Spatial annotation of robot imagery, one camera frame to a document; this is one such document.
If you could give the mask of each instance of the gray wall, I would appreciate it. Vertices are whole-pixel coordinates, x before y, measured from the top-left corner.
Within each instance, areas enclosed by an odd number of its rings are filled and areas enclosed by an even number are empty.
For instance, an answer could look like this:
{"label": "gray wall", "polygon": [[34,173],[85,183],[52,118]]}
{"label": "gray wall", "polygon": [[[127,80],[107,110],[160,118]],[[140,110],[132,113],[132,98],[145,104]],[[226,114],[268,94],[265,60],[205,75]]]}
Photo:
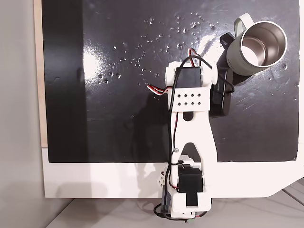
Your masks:
{"label": "gray wall", "polygon": [[33,0],[0,2],[0,224],[44,228],[70,199],[45,199]]}

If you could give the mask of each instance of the wooden edge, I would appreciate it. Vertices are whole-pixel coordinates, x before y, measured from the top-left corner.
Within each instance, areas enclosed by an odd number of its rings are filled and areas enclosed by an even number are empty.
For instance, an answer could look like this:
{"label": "wooden edge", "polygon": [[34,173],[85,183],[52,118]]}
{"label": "wooden edge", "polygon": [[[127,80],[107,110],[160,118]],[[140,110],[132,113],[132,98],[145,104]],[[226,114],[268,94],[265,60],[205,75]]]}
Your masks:
{"label": "wooden edge", "polygon": [[41,147],[47,148],[48,133],[47,133],[47,113],[46,113],[45,84],[44,84],[44,56],[43,56],[41,0],[34,0],[34,24],[35,24],[36,68],[37,68]]}

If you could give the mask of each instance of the white panel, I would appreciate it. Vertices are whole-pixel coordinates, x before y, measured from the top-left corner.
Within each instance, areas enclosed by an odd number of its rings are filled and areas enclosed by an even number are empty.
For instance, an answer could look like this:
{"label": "white panel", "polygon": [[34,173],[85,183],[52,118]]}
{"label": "white panel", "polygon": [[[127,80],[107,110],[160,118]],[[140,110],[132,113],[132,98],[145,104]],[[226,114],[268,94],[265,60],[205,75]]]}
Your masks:
{"label": "white panel", "polygon": [[[172,89],[168,91],[171,98]],[[180,88],[175,89],[173,112],[193,112],[210,110],[210,89],[200,88]]]}

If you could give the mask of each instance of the black wire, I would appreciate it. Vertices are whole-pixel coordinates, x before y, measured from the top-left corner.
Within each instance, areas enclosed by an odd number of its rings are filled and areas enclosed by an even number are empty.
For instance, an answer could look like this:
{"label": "black wire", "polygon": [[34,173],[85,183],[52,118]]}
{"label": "black wire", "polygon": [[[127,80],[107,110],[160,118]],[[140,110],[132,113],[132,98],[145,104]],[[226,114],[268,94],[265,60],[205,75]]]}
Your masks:
{"label": "black wire", "polygon": [[173,110],[173,101],[174,101],[174,95],[175,95],[175,89],[176,89],[176,83],[177,80],[180,76],[181,73],[181,69],[182,67],[185,65],[185,63],[191,59],[191,58],[196,58],[198,60],[201,60],[203,63],[205,63],[210,69],[212,69],[212,66],[206,62],[203,58],[198,57],[198,56],[188,56],[187,58],[185,58],[183,60],[183,62],[181,63],[180,67],[176,70],[176,74],[175,74],[175,79],[173,82],[173,86],[172,86],[172,93],[171,93],[171,102],[170,102],[170,107],[169,107],[169,121],[168,121],[168,134],[169,134],[169,162],[168,162],[168,168],[166,170],[166,175],[165,175],[165,193],[164,193],[164,204],[163,204],[163,215],[166,219],[169,220],[174,220],[174,221],[185,221],[187,222],[188,219],[181,219],[181,218],[170,218],[167,216],[166,214],[166,203],[167,203],[167,191],[168,191],[168,176],[169,176],[169,172],[171,173],[171,156],[172,156],[172,133],[171,133],[171,116],[172,116],[172,110]]}
{"label": "black wire", "polygon": [[230,83],[229,81],[227,81],[222,75],[218,74],[219,78],[222,79],[225,83],[227,83],[228,85],[231,86],[231,91],[228,91],[227,93],[233,93],[234,92],[234,85],[232,83]]}
{"label": "black wire", "polygon": [[207,211],[204,211],[203,213],[201,213],[200,215],[198,215],[197,217],[203,217],[204,215],[207,214]]}

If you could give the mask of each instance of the white floor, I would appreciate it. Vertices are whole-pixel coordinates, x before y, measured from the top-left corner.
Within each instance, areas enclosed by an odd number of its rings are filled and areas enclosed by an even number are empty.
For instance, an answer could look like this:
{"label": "white floor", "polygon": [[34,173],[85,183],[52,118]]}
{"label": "white floor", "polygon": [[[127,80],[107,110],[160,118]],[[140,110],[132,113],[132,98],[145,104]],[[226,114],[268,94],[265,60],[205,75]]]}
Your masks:
{"label": "white floor", "polygon": [[[304,181],[286,190],[304,202]],[[202,218],[168,221],[154,215],[160,199],[75,199],[47,228],[303,228],[304,207],[280,191],[268,198],[215,199]]]}

